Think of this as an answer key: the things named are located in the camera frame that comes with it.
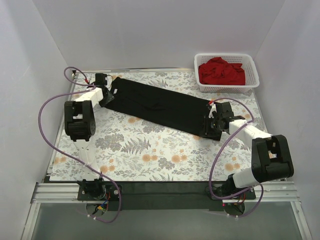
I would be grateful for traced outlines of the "black t-shirt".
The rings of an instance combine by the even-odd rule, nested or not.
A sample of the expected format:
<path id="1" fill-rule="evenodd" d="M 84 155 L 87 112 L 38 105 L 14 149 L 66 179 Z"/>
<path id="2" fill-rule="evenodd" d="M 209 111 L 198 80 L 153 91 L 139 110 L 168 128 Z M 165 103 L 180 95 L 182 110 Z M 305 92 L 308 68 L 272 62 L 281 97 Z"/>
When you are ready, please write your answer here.
<path id="1" fill-rule="evenodd" d="M 107 109 L 200 136 L 208 100 L 136 81 L 116 78 Z"/>

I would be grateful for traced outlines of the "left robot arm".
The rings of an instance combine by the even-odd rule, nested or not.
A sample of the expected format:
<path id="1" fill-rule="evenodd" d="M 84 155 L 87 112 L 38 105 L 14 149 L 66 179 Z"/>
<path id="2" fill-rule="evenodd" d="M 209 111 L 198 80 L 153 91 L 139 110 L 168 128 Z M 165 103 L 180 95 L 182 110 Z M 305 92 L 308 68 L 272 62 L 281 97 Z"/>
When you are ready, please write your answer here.
<path id="1" fill-rule="evenodd" d="M 79 159 L 84 162 L 84 174 L 77 183 L 86 195 L 101 200 L 107 191 L 102 184 L 103 178 L 97 173 L 99 167 L 91 143 L 91 137 L 96 133 L 94 107 L 105 107 L 114 96 L 108 89 L 107 74 L 97 73 L 93 85 L 95 89 L 91 92 L 64 103 L 64 130 L 73 141 Z"/>

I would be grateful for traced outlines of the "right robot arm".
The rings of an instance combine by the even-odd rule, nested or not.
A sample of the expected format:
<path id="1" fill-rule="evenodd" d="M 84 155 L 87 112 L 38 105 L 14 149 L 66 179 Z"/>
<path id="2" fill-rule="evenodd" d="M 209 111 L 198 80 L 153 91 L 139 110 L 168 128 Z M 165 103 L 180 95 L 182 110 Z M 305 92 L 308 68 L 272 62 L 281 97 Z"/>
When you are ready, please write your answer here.
<path id="1" fill-rule="evenodd" d="M 235 115 L 228 101 L 211 101 L 210 112 L 205 115 L 202 137 L 221 139 L 222 133 L 229 138 L 222 145 L 226 147 L 232 138 L 237 137 L 251 150 L 250 167 L 228 176 L 221 186 L 215 187 L 208 180 L 208 191 L 213 199 L 237 199 L 250 188 L 268 181 L 290 178 L 294 175 L 294 166 L 287 138 L 281 134 L 272 135 Z"/>

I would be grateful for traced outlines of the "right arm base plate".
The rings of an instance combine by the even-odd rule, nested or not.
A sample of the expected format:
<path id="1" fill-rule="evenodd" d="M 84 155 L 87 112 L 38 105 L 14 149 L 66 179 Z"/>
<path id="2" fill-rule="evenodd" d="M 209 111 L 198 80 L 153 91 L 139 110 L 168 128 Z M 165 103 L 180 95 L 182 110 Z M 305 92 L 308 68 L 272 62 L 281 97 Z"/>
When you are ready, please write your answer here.
<path id="1" fill-rule="evenodd" d="M 222 184 L 212 184 L 211 185 L 212 192 L 220 197 L 224 198 L 224 200 L 255 200 L 256 199 L 256 193 L 254 190 L 250 189 L 246 192 L 243 192 L 239 195 L 235 195 L 236 193 L 244 190 L 244 188 L 236 188 L 234 190 L 228 191 L 226 187 L 224 187 Z"/>

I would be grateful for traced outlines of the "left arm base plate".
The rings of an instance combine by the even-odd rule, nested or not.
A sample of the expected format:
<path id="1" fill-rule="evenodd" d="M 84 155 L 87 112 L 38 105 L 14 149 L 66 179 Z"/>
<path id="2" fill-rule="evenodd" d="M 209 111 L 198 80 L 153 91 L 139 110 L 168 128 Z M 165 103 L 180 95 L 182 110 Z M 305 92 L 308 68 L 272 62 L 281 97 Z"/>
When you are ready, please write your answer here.
<path id="1" fill-rule="evenodd" d="M 78 201 L 118 201 L 119 193 L 121 193 L 122 186 L 119 186 L 119 190 L 116 189 L 114 185 L 104 184 L 98 186 L 85 186 L 79 187 L 77 200 Z"/>

